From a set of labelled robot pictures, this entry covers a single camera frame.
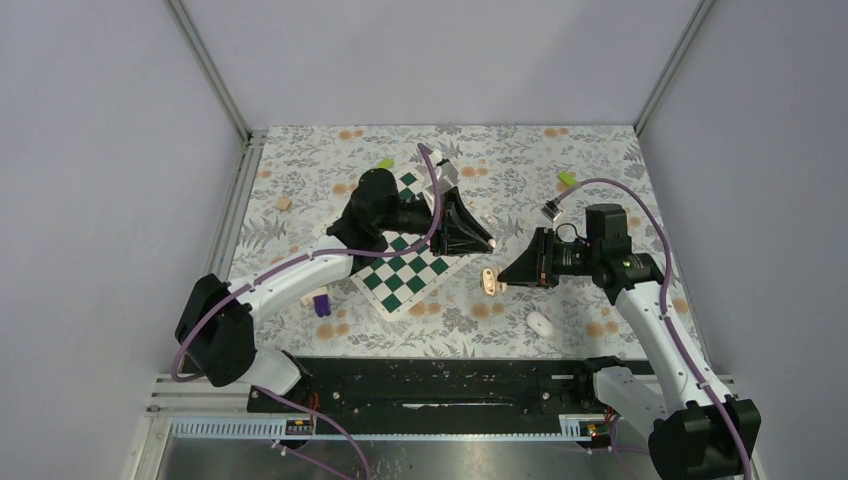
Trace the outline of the beige earbud charging case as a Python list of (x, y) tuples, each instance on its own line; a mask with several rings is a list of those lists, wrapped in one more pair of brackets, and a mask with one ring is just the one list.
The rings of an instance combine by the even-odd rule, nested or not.
[(482, 269), (481, 287), (485, 295), (496, 296), (505, 292), (507, 284), (498, 280), (500, 273), (500, 268), (486, 267)]

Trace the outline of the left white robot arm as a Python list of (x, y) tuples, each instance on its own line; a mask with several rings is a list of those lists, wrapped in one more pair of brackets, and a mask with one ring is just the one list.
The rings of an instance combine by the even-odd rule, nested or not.
[(199, 279), (176, 327), (175, 360), (191, 360), (215, 387), (252, 385), (271, 392), (285, 410), (301, 409), (311, 388), (302, 368), (291, 355), (258, 346), (255, 334), (289, 305), (389, 255), (388, 232), (419, 236), (410, 253), (426, 247), (434, 255), (464, 256), (488, 254), (496, 246), (457, 187), (402, 198), (390, 171), (368, 170), (341, 216), (301, 253), (234, 283), (214, 274)]

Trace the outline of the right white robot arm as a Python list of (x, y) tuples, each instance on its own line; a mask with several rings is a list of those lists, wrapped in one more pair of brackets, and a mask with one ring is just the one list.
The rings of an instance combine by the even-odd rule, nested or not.
[(633, 252), (627, 227), (622, 206), (591, 205), (584, 236), (566, 242), (539, 227), (498, 279), (549, 289), (563, 276), (591, 278), (636, 334), (660, 390), (635, 380), (618, 360), (597, 358), (573, 386), (577, 405), (589, 412), (609, 406), (624, 417), (646, 438), (663, 479), (748, 479), (760, 413), (707, 365), (670, 309), (663, 274), (649, 254)]

